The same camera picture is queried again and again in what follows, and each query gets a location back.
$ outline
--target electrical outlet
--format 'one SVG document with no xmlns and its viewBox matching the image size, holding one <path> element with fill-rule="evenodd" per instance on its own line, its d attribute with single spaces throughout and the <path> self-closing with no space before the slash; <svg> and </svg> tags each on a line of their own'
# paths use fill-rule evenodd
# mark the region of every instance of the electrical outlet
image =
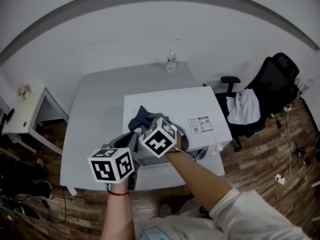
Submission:
<svg viewBox="0 0 320 240">
<path fill-rule="evenodd" d="M 275 181 L 280 183 L 281 185 L 284 185 L 286 183 L 286 179 L 285 178 L 281 178 L 281 175 L 280 174 L 277 174 L 275 177 L 274 177 Z"/>
<path fill-rule="evenodd" d="M 285 112 L 289 112 L 289 111 L 291 111 L 291 106 L 290 106 L 290 105 L 286 105 L 286 106 L 283 108 L 283 110 L 284 110 Z"/>
</svg>

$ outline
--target wire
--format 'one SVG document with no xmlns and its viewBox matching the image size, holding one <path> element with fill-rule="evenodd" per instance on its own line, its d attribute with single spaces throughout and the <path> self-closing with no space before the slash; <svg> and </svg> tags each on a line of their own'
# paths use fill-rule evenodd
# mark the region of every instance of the wire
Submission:
<svg viewBox="0 0 320 240">
<path fill-rule="evenodd" d="M 110 192 L 110 188 L 109 188 L 109 185 L 110 185 L 111 183 L 106 183 L 105 184 L 105 186 L 106 186 L 106 190 L 108 191 L 108 193 Z"/>
<path fill-rule="evenodd" d="M 13 200 L 15 200 L 15 201 L 18 201 L 18 202 L 22 202 L 22 201 L 24 201 L 24 200 L 27 200 L 28 198 L 31 198 L 31 197 L 33 197 L 33 195 L 29 195 L 29 194 L 26 194 L 26 196 L 24 197 L 24 196 L 14 196 L 14 197 L 10 197 L 11 199 L 13 199 Z"/>
<path fill-rule="evenodd" d="M 286 112 L 286 131 L 288 134 L 288 142 L 289 142 L 289 178 L 287 179 L 287 181 L 290 179 L 291 177 L 291 140 L 290 140 L 290 129 L 289 129 L 289 111 Z"/>
<path fill-rule="evenodd" d="M 191 154 L 190 152 L 183 151 L 183 150 L 181 150 L 180 148 L 177 148 L 177 147 L 175 147 L 175 146 L 172 147 L 172 148 L 175 149 L 176 151 L 179 151 L 179 152 L 182 152 L 182 153 L 185 153 L 185 154 L 189 154 L 190 156 L 193 157 L 194 161 L 197 162 L 195 156 L 194 156 L 193 154 Z"/>
<path fill-rule="evenodd" d="M 281 175 L 281 179 L 284 177 L 285 172 L 289 169 L 289 173 L 291 173 L 291 164 L 294 161 L 296 156 L 293 156 L 291 162 L 289 163 L 289 165 L 287 166 L 287 168 L 283 171 L 282 175 Z"/>
<path fill-rule="evenodd" d="M 63 200 L 64 200 L 64 220 L 63 221 L 58 221 L 58 222 L 53 221 L 52 218 L 51 218 L 49 207 L 45 207 L 47 209 L 47 211 L 48 211 L 47 223 L 48 223 L 48 226 L 51 227 L 51 228 L 52 228 L 52 225 L 50 225 L 49 222 L 53 223 L 53 224 L 63 224 L 63 223 L 65 223 L 67 221 L 67 204 L 66 204 L 66 197 L 65 197 L 64 189 L 65 189 L 65 187 L 63 186 L 62 187 L 62 195 L 63 195 Z"/>
<path fill-rule="evenodd" d="M 271 189 L 272 187 L 274 187 L 277 183 L 278 183 L 278 179 L 276 180 L 276 182 L 275 182 L 273 185 L 269 186 L 265 191 L 263 191 L 262 193 L 260 193 L 260 196 L 261 196 L 262 194 L 264 194 L 265 192 L 267 192 L 267 191 L 268 191 L 269 189 Z"/>
</svg>

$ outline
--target water bottle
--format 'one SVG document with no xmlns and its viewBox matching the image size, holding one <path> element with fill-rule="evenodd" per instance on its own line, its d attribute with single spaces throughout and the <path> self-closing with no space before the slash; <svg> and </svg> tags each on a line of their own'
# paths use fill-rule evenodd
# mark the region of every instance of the water bottle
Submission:
<svg viewBox="0 0 320 240">
<path fill-rule="evenodd" d="M 167 55 L 168 65 L 166 66 L 166 70 L 168 72 L 174 72 L 176 70 L 176 53 L 173 47 L 170 47 L 169 53 Z"/>
</svg>

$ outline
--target flower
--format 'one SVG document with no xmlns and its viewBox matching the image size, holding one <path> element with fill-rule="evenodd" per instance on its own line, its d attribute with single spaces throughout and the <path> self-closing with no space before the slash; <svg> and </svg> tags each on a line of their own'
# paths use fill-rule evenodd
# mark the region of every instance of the flower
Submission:
<svg viewBox="0 0 320 240">
<path fill-rule="evenodd" d="M 31 87 L 30 84 L 28 83 L 22 83 L 20 84 L 18 91 L 16 92 L 18 94 L 18 96 L 23 96 L 25 95 L 27 92 L 31 92 Z"/>
</svg>

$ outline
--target red string bracelet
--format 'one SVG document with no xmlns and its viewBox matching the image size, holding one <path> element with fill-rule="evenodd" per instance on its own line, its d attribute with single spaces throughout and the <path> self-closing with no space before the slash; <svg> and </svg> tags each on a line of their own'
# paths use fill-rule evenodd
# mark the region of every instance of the red string bracelet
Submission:
<svg viewBox="0 0 320 240">
<path fill-rule="evenodd" d="M 125 194 L 118 194 L 118 193 L 114 193 L 112 191 L 108 191 L 109 194 L 114 195 L 114 196 L 125 196 L 127 194 L 129 194 L 129 191 L 127 191 Z"/>
</svg>

